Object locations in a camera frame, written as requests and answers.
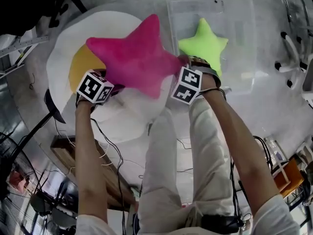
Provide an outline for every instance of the concrete floor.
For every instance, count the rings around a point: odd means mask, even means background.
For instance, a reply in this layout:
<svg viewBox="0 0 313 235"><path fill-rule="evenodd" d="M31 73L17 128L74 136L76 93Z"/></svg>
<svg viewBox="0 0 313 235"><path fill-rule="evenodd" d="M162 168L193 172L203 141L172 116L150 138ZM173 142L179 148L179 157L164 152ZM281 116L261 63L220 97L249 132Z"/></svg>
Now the concrete floor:
<svg viewBox="0 0 313 235"><path fill-rule="evenodd" d="M288 31L286 10L282 0L252 0L256 28L256 76L251 91L244 94L229 94L227 101L244 120L254 135L266 137L273 135L281 144L288 156L291 156L298 145L307 135L313 133L313 110L302 99L299 93L292 92L286 86L286 77L278 74L274 69L274 62L286 58L286 51L281 41L280 32ZM305 0L309 11L313 3ZM49 35L50 42L39 45L28 56L26 67L12 73L7 81L10 92L18 110L29 129L32 129L46 114L44 94L48 88L48 79L45 65L49 54L53 50L57 36L67 23L80 15L78 9L67 0L69 10L60 18L57 28L49 29L48 18L42 18L38 24L38 35ZM171 27L167 8L167 0L82 0L87 9L107 4L110 10L121 10L130 13L141 20L152 13L160 18L164 28L163 39L171 40ZM29 83L35 76L34 90L29 89ZM188 146L188 120L187 113L174 110L174 122L177 136ZM68 135L73 135L74 130L58 123L59 130L66 130ZM50 144L56 135L55 123L50 120L42 131L35 135L37 143L42 150L55 161L50 151ZM147 142L145 138L136 142L117 144L126 161L121 168L121 173L131 185L139 186L145 167L145 152L140 145ZM192 168L191 151L178 146L178 170ZM117 154L109 149L108 155L116 165ZM182 202L192 200L192 170L178 173L178 188Z"/></svg>

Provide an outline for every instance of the person's left arm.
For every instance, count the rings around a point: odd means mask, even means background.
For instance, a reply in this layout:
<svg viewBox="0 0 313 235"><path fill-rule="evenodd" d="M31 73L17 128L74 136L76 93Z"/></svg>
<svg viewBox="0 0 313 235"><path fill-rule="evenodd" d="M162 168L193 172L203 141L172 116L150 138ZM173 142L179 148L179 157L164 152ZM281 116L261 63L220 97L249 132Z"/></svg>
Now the person's left arm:
<svg viewBox="0 0 313 235"><path fill-rule="evenodd" d="M88 101L78 103L76 109L75 172L78 185L78 215L91 215L108 222L108 193L97 152Z"/></svg>

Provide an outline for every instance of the forearm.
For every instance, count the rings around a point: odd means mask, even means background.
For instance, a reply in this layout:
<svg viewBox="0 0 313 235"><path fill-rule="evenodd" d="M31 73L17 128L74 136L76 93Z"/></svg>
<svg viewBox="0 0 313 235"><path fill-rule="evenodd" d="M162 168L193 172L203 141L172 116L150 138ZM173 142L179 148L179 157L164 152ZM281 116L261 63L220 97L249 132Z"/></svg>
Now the forearm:
<svg viewBox="0 0 313 235"><path fill-rule="evenodd" d="M107 221L106 181L95 145L90 107L87 103L80 103L76 110L75 160L79 214L94 215Z"/></svg>
<svg viewBox="0 0 313 235"><path fill-rule="evenodd" d="M267 200L279 194L264 153L244 122L219 91L208 92L204 97L221 125L229 152L246 190L252 213L255 214ZM255 187L256 183L265 187L262 189Z"/></svg>

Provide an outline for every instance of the green star pillow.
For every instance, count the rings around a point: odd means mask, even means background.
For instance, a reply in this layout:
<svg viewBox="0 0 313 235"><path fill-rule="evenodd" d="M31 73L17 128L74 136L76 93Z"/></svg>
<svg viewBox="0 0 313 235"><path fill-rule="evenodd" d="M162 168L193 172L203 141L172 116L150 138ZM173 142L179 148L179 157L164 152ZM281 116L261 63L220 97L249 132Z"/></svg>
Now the green star pillow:
<svg viewBox="0 0 313 235"><path fill-rule="evenodd" d="M220 55L227 42L227 38L217 37L207 21L201 18L196 35L179 40L179 48L189 56L197 56L207 61L221 77Z"/></svg>

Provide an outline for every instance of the leg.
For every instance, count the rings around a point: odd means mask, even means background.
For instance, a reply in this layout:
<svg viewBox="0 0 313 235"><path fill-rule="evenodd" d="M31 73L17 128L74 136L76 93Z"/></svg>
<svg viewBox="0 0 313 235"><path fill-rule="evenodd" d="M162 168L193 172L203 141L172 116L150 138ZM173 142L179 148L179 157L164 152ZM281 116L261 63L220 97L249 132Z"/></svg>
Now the leg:
<svg viewBox="0 0 313 235"><path fill-rule="evenodd" d="M176 187L176 170L176 134L171 114L164 110L150 130L139 200L140 233L168 233L184 225L185 219L180 219L182 209Z"/></svg>
<svg viewBox="0 0 313 235"><path fill-rule="evenodd" d="M190 140L194 166L194 202L203 214L233 214L230 164L212 121L213 111L204 99L190 107Z"/></svg>

